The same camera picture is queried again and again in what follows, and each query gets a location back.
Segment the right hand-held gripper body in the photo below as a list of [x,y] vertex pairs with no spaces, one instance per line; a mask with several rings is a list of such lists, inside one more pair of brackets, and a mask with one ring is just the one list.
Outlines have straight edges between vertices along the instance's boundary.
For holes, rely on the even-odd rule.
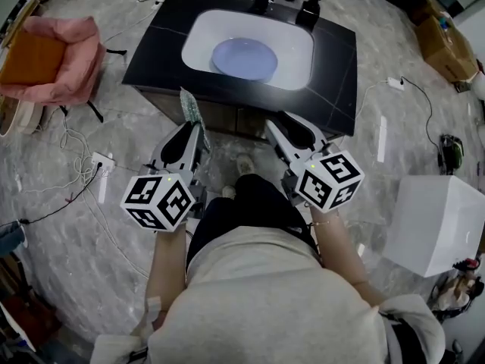
[[365,175],[346,150],[334,144],[299,149],[280,146],[280,158],[288,168],[281,180],[293,206],[305,201],[320,212],[329,212],[348,203]]

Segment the green scouring sponge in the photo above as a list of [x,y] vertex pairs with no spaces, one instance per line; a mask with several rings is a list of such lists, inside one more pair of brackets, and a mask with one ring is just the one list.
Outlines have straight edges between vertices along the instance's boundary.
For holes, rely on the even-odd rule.
[[183,87],[180,87],[180,104],[186,121],[200,123],[203,132],[205,149],[209,152],[211,150],[211,144],[207,136],[205,122],[199,110],[198,103],[195,96]]

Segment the large blue plate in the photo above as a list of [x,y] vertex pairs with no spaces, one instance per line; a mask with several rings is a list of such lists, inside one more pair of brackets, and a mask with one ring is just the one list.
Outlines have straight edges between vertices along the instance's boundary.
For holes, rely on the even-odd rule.
[[215,46],[212,64],[227,76],[251,81],[267,81],[278,66],[274,51],[254,39],[231,38]]

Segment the person's left forearm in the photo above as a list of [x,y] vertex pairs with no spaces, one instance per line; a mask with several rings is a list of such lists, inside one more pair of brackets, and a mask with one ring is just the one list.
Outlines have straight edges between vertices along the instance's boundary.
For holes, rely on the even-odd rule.
[[186,286],[186,225],[174,232],[158,232],[151,271],[145,290],[145,302],[155,298],[160,303],[157,322],[167,315],[175,299]]

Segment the person's right white shoe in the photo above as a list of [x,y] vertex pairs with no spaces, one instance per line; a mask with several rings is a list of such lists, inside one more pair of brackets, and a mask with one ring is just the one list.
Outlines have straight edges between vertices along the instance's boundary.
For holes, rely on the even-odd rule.
[[255,165],[250,156],[240,154],[236,158],[236,167],[240,177],[255,173]]

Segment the person's black trousers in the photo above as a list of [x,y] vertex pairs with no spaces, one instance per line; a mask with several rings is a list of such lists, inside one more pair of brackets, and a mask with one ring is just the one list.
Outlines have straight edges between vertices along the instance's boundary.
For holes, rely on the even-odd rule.
[[187,254],[190,283],[320,268],[305,220],[283,194],[256,174],[244,175],[236,195],[213,199]]

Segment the white sink basin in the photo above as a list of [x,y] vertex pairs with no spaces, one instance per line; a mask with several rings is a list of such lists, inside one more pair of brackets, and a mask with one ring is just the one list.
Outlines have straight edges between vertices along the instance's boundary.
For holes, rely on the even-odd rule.
[[272,78],[256,82],[286,90],[301,89],[309,82],[314,39],[307,30],[236,11],[213,9],[196,18],[181,52],[184,64],[196,71],[222,74],[211,56],[216,45],[231,38],[263,42],[276,54],[278,66]]

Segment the white ceramic tub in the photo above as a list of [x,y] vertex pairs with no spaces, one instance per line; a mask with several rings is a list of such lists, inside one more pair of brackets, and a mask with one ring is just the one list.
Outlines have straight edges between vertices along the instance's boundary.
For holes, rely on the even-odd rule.
[[485,195],[456,176],[401,179],[382,256],[429,278],[473,259],[485,225]]

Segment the black soap dispenser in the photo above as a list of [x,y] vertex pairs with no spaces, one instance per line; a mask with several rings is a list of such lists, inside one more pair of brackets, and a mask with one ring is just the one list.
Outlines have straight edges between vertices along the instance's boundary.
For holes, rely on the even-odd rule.
[[320,2],[321,0],[304,1],[296,16],[295,25],[302,27],[311,33],[320,17]]

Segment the green black device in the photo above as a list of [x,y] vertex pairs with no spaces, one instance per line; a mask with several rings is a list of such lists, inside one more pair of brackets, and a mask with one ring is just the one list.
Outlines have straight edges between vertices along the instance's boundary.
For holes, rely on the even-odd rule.
[[462,166],[464,157],[462,140],[451,134],[443,134],[440,136],[440,150],[444,174],[453,175]]

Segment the blue denim garment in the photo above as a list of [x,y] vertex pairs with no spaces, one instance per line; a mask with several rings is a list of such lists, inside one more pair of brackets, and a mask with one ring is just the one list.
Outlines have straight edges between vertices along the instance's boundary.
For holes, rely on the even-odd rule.
[[26,233],[19,221],[0,228],[0,256],[13,252],[26,241]]

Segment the beige round basket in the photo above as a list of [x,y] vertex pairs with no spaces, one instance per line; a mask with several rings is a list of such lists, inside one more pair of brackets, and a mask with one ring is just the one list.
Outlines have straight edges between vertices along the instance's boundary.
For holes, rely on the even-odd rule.
[[0,95],[0,137],[30,135],[39,126],[43,106]]

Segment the cluttered black shelf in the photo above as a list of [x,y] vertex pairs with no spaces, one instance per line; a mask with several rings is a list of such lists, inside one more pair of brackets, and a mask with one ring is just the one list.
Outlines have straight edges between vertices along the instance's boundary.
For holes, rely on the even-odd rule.
[[477,254],[474,259],[455,263],[450,274],[433,287],[428,306],[440,324],[466,313],[485,292],[485,280],[479,272],[481,262],[481,254]]

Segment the cardboard box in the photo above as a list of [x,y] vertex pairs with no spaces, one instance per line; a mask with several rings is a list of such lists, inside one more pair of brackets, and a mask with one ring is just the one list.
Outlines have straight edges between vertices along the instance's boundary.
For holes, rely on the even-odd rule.
[[423,59],[449,83],[471,80],[479,71],[470,43],[449,19],[429,16],[415,33]]

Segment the orange cushion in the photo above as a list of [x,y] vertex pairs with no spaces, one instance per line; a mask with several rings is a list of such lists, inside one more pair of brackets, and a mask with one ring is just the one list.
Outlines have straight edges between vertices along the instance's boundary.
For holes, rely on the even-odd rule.
[[0,70],[0,84],[35,86],[54,83],[67,44],[21,30],[14,37]]

